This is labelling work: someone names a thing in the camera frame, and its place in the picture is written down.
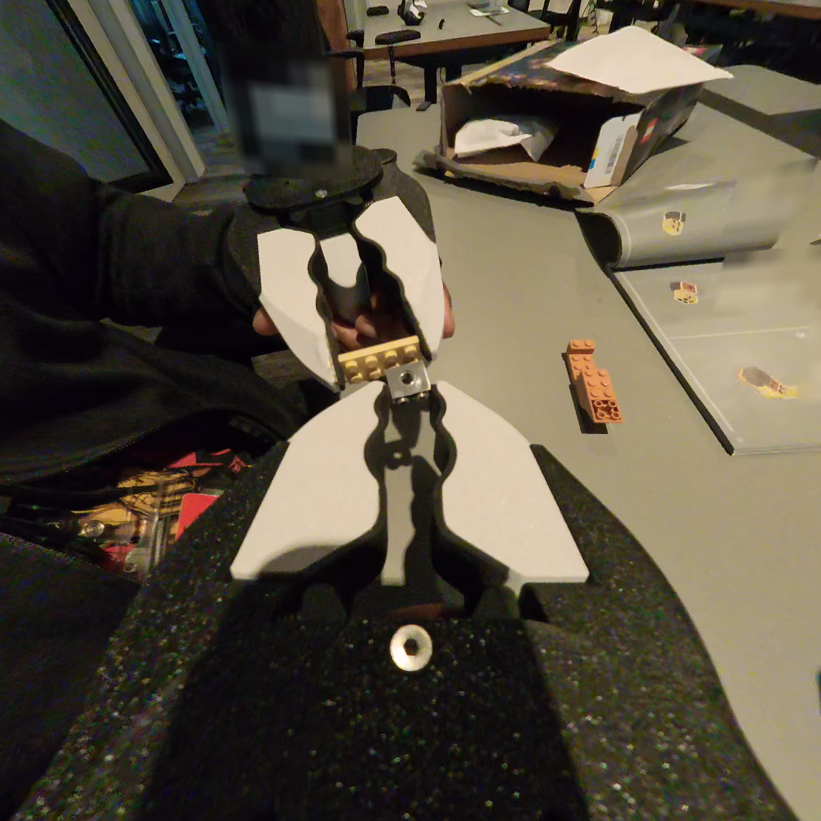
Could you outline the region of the person's torso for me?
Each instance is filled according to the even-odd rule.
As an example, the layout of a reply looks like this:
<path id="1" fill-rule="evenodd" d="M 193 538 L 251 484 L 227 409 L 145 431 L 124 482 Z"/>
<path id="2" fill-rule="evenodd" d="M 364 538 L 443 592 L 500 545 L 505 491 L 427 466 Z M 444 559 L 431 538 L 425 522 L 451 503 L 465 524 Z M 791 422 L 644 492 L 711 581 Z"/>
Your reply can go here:
<path id="1" fill-rule="evenodd" d="M 84 528 L 117 508 L 138 478 L 160 493 L 172 463 L 228 481 L 283 436 L 249 419 L 210 413 L 159 428 L 75 466 L 25 478 L 2 476 L 2 819 L 12 819 L 82 712 L 106 645 L 138 592 L 108 542 Z"/>

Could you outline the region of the small crumpled white paper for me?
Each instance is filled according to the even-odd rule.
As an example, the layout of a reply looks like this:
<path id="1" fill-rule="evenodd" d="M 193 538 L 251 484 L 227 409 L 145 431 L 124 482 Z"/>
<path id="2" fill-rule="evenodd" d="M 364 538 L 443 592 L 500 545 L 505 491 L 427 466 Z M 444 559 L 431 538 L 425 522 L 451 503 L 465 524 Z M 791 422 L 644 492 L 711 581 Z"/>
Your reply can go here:
<path id="1" fill-rule="evenodd" d="M 474 118 L 458 129 L 454 153 L 459 159 L 467 159 L 518 146 L 529 160 L 538 162 L 559 130 L 557 122 L 546 118 L 519 115 Z"/>

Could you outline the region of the small grey toy brick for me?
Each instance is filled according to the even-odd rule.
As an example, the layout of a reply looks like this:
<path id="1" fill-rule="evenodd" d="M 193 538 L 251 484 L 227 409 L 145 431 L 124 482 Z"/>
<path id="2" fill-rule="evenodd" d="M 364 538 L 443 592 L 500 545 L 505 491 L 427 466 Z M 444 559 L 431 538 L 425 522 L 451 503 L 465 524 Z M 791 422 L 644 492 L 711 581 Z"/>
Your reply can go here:
<path id="1" fill-rule="evenodd" d="M 387 368 L 385 379 L 391 401 L 398 405 L 427 395 L 431 388 L 424 360 L 415 360 Z"/>

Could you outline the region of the grey office table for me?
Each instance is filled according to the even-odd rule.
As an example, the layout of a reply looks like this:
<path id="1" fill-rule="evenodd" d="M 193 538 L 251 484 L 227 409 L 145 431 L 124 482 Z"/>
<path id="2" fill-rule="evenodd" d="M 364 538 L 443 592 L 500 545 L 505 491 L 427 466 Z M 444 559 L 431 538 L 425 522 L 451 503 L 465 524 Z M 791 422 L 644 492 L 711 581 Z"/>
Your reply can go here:
<path id="1" fill-rule="evenodd" d="M 399 1 L 354 2 L 355 28 L 364 31 L 366 59 L 386 59 L 389 48 L 375 39 L 383 33 L 410 30 L 416 39 L 393 46 L 394 56 L 449 55 L 481 47 L 532 44 L 550 38 L 549 26 L 516 9 L 475 15 L 467 2 L 426 2 L 418 26 L 406 26 L 398 15 Z"/>

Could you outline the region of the open cardboard box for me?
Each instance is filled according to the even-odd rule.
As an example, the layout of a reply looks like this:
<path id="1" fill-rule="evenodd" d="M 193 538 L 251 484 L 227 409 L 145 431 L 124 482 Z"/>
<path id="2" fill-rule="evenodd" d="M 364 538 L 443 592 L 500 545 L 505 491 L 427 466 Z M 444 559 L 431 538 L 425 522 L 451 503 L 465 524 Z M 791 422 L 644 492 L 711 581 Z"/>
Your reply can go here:
<path id="1" fill-rule="evenodd" d="M 542 44 L 492 63 L 440 92 L 440 136 L 418 165 L 455 178 L 487 181 L 562 200 L 597 204 L 620 187 L 690 117 L 713 66 L 685 49 L 685 65 L 701 79 L 661 80 L 659 60 L 650 65 L 650 89 L 642 94 L 617 86 L 615 66 L 603 80 L 557 70 L 552 63 L 581 44 Z M 457 134 L 468 123 L 520 118 L 552 132 L 539 159 L 509 145 L 472 156 L 457 152 Z"/>

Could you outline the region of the person's left hand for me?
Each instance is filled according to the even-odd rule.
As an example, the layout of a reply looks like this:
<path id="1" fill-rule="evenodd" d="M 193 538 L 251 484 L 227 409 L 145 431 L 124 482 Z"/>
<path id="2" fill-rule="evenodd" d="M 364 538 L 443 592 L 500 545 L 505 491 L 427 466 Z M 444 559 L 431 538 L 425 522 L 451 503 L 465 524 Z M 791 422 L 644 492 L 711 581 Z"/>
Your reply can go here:
<path id="1" fill-rule="evenodd" d="M 374 292 L 370 299 L 371 307 L 358 315 L 353 323 L 349 323 L 336 315 L 333 317 L 331 329 L 343 352 L 391 342 L 394 339 L 401 339 L 412 334 L 412 331 L 407 328 L 403 316 L 388 310 L 385 295 Z M 452 310 L 451 294 L 444 283 L 443 304 L 443 339 L 446 340 L 454 336 L 456 322 Z M 252 328 L 257 334 L 264 337 L 272 337 L 280 333 L 263 308 L 257 310 L 253 318 Z"/>

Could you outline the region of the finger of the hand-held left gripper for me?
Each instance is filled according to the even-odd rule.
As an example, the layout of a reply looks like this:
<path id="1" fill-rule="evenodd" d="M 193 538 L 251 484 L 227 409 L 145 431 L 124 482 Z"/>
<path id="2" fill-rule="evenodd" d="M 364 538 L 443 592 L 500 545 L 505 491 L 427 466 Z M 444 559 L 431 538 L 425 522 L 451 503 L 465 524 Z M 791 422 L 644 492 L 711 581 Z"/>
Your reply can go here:
<path id="1" fill-rule="evenodd" d="M 319 287 L 311 277 L 317 239 L 308 231 L 281 227 L 260 233 L 256 241 L 262 307 L 296 358 L 339 392 L 326 323 L 317 307 Z"/>
<path id="2" fill-rule="evenodd" d="M 385 272 L 400 287 L 411 323 L 437 358 L 443 340 L 445 300 L 441 263 L 431 240 L 398 196 L 370 204 L 353 222 L 357 238 L 380 255 Z"/>

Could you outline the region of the grey desk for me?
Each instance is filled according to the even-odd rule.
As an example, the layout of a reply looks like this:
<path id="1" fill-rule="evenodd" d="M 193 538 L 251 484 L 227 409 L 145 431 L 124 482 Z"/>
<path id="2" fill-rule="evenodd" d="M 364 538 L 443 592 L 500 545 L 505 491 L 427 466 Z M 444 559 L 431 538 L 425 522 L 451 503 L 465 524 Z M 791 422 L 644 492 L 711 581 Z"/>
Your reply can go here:
<path id="1" fill-rule="evenodd" d="M 678 592 L 736 718 L 799 819 L 819 819 L 819 452 L 729 456 L 564 203 L 418 174 L 457 316 L 436 375 L 541 443 Z M 590 421 L 571 339 L 623 416 Z"/>

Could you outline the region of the person's left forearm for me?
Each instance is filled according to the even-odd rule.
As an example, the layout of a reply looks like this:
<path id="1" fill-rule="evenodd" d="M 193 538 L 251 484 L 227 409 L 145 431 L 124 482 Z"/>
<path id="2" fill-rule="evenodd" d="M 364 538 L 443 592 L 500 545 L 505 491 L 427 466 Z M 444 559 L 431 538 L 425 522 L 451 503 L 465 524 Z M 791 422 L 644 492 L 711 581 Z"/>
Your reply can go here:
<path id="1" fill-rule="evenodd" d="M 284 439 L 304 409 L 253 369 L 108 324 L 223 332 L 257 353 L 253 286 L 229 261 L 232 210 L 194 216 L 91 178 L 1 128 L 2 484 L 72 471 L 156 434 L 232 422 Z"/>

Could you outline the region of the grey instruction booklet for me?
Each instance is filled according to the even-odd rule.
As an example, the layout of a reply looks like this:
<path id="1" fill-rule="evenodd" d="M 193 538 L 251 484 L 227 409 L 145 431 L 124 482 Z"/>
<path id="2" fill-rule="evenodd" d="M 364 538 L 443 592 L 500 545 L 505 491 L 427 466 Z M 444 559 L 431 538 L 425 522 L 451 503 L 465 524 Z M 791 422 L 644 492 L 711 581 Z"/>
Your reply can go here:
<path id="1" fill-rule="evenodd" d="M 819 449 L 817 166 L 579 212 L 591 251 L 731 454 Z"/>

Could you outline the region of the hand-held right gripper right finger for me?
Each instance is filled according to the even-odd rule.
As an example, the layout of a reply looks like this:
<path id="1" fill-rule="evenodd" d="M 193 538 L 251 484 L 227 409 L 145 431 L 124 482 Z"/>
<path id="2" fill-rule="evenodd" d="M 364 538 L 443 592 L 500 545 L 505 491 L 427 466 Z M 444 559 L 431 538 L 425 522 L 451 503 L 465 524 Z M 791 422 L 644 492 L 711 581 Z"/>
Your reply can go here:
<path id="1" fill-rule="evenodd" d="M 504 584 L 584 583 L 582 559 L 529 442 L 496 412 L 446 381 L 442 430 L 455 448 L 443 471 L 449 535 L 500 566 Z"/>

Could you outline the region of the black office chair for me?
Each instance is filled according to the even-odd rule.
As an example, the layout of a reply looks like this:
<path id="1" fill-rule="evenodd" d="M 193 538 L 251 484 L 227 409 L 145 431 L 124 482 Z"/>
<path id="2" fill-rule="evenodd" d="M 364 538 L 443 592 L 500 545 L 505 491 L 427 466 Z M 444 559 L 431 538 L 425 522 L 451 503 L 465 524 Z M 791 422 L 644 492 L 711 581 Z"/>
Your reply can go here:
<path id="1" fill-rule="evenodd" d="M 391 110 L 393 108 L 409 108 L 411 98 L 409 92 L 398 85 L 396 81 L 395 46 L 405 44 L 420 38 L 420 34 L 413 28 L 394 30 L 375 38 L 375 44 L 385 45 L 388 50 L 388 63 L 391 80 L 388 85 L 366 86 L 364 84 L 364 30 L 351 30 L 346 35 L 353 45 L 352 49 L 344 52 L 344 56 L 355 63 L 355 91 L 351 93 L 351 115 L 358 118 L 367 112 Z"/>

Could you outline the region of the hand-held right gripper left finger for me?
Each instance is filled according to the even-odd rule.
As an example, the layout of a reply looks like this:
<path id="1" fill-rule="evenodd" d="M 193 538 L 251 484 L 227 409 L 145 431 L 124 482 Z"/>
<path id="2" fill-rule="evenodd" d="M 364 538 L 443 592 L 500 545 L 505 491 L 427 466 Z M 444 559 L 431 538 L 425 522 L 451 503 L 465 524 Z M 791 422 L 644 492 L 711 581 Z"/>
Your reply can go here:
<path id="1" fill-rule="evenodd" d="M 380 489 L 365 449 L 384 389 L 354 390 L 291 437 L 231 564 L 234 580 L 293 576 L 375 529 Z"/>

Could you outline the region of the tan toy brick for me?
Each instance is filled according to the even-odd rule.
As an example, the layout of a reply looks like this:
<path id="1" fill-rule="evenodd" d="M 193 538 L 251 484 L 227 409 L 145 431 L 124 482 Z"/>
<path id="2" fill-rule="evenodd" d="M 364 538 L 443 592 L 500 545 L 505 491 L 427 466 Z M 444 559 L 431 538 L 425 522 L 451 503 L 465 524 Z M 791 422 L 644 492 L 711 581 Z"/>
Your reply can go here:
<path id="1" fill-rule="evenodd" d="M 403 337 L 338 355 L 337 362 L 347 384 L 357 385 L 385 377 L 388 369 L 420 360 L 419 338 Z"/>

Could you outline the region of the orange toy brick assembly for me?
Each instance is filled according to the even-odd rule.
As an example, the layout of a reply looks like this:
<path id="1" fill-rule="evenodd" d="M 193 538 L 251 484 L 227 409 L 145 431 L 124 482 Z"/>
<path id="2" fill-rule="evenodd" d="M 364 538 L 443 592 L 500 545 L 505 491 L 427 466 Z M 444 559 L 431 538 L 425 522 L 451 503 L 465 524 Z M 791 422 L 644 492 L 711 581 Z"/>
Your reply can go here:
<path id="1" fill-rule="evenodd" d="M 623 422 L 610 373 L 594 361 L 595 344 L 590 339 L 571 339 L 565 360 L 570 386 L 580 409 L 596 425 Z"/>

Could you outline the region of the flat white paper sheet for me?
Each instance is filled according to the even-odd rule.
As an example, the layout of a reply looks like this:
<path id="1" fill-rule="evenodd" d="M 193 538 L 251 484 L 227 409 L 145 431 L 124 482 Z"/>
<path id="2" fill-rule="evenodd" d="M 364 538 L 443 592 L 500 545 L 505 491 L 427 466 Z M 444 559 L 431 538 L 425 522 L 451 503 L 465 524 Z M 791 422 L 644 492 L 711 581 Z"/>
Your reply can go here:
<path id="1" fill-rule="evenodd" d="M 632 95 L 732 78 L 729 71 L 636 26 L 570 47 L 549 67 Z"/>

